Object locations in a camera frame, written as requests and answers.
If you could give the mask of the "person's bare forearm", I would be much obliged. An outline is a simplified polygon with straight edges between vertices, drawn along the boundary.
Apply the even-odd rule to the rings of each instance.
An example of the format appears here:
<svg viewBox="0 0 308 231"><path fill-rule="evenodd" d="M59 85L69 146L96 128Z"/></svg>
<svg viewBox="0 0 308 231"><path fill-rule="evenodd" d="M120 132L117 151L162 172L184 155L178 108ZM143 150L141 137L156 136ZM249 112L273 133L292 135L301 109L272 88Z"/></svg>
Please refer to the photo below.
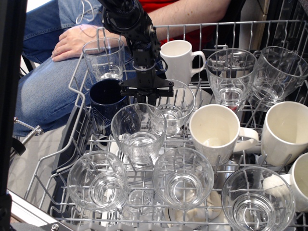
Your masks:
<svg viewBox="0 0 308 231"><path fill-rule="evenodd" d="M229 0L141 0L140 3L153 25L160 26L156 32L162 43L185 39L195 50L211 40L214 26L179 25L217 23L230 5Z"/></svg>

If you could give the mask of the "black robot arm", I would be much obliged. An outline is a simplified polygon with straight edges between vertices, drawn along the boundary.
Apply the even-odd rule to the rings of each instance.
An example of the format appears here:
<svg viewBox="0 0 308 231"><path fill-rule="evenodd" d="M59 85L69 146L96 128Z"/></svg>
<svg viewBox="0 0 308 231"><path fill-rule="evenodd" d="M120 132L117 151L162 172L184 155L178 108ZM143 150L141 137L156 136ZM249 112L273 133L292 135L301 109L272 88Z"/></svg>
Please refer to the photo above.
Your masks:
<svg viewBox="0 0 308 231"><path fill-rule="evenodd" d="M124 36L133 56L134 78L119 83L121 94L134 96L139 103L156 105L160 97L173 96L172 81L157 75L160 42L156 28L137 0L102 0L103 26Z"/></svg>

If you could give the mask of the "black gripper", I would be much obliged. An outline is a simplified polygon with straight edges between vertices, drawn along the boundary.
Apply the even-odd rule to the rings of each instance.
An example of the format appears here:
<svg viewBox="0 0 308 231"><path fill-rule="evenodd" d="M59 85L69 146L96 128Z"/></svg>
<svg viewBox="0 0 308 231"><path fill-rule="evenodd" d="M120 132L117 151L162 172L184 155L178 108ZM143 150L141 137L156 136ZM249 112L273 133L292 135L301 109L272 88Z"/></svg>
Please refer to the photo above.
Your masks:
<svg viewBox="0 0 308 231"><path fill-rule="evenodd" d="M137 103L156 105L157 97L173 96L172 81L160 78L156 74L156 57L151 49L133 49L134 78L121 81L122 95L136 96Z"/></svg>

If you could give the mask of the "person's resting hand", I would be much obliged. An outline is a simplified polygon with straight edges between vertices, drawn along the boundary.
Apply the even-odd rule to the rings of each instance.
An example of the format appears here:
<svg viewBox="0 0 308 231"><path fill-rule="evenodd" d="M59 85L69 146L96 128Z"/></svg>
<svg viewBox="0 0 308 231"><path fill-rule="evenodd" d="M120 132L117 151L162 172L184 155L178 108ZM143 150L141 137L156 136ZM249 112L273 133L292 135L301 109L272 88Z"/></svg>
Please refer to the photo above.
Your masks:
<svg viewBox="0 0 308 231"><path fill-rule="evenodd" d="M51 53L51 59L60 62L79 57L84 45L96 38L97 29L98 27L94 25L81 24L66 30L59 36L59 41Z"/></svg>

